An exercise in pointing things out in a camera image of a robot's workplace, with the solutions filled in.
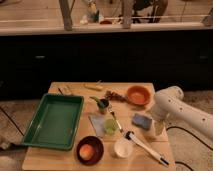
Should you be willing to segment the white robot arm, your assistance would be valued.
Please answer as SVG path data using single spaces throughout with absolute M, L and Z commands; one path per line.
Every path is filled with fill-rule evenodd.
M 213 141 L 213 115 L 182 101 L 184 93 L 178 86 L 171 86 L 154 94 L 154 105 L 149 112 L 157 124 L 169 114 L 177 116 Z

